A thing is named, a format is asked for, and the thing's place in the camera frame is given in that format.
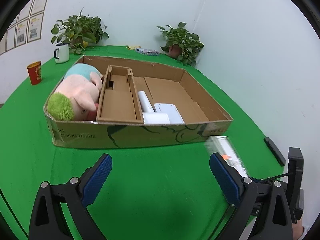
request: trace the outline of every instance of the plant pot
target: plant pot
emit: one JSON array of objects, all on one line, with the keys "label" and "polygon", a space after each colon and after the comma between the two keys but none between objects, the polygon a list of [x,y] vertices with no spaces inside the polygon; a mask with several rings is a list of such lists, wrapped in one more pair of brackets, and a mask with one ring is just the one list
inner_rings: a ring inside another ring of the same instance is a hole
[{"label": "plant pot", "polygon": [[179,55],[182,55],[182,49],[178,44],[174,44],[173,46],[170,46],[168,55],[169,57],[177,59]]}]

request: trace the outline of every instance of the green tablecloth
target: green tablecloth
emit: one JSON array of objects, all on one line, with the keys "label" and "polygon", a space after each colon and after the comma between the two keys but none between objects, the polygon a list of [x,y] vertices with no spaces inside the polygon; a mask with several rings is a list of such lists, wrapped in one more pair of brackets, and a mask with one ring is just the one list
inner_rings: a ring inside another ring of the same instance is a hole
[{"label": "green tablecloth", "polygon": [[[249,174],[265,178],[282,173],[260,129],[198,70],[163,54],[145,56],[119,46],[95,47],[88,49],[87,55],[146,60],[186,69],[234,118],[225,135],[231,138]],[[0,188],[23,228],[28,232],[42,181],[65,183],[80,176],[102,153],[108,153],[113,159],[112,172],[95,203],[88,207],[108,240],[206,240],[227,202],[209,169],[204,143],[116,150],[66,149],[52,144],[43,105],[78,57],[71,55],[60,65],[49,60],[42,66],[42,82],[31,86],[27,78],[0,109]],[[9,225],[16,228],[2,206]],[[74,238],[81,239],[65,205],[63,210]],[[21,230],[17,235],[26,239]]]}]

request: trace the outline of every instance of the pig ear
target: pig ear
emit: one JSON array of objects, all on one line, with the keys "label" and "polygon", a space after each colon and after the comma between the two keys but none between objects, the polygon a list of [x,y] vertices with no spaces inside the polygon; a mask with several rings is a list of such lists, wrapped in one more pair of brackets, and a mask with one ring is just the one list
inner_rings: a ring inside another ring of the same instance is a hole
[{"label": "pig ear", "polygon": [[95,111],[96,106],[92,100],[91,95],[86,92],[84,89],[76,91],[73,95],[76,102],[85,110]]}]

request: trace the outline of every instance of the stuffed pig toy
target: stuffed pig toy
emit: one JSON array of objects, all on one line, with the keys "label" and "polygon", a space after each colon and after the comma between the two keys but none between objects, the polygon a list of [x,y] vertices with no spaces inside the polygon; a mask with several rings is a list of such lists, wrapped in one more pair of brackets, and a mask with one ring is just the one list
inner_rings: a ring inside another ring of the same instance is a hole
[{"label": "stuffed pig toy", "polygon": [[93,66],[78,63],[71,67],[48,100],[47,110],[56,120],[84,121],[96,103],[102,88],[102,75]]}]

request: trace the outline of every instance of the red patterned cup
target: red patterned cup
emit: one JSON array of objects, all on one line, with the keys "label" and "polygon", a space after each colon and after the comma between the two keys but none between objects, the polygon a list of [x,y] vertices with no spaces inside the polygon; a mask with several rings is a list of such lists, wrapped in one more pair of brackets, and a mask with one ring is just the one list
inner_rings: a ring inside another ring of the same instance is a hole
[{"label": "red patterned cup", "polygon": [[27,66],[31,85],[36,85],[41,82],[41,61],[34,62]]}]

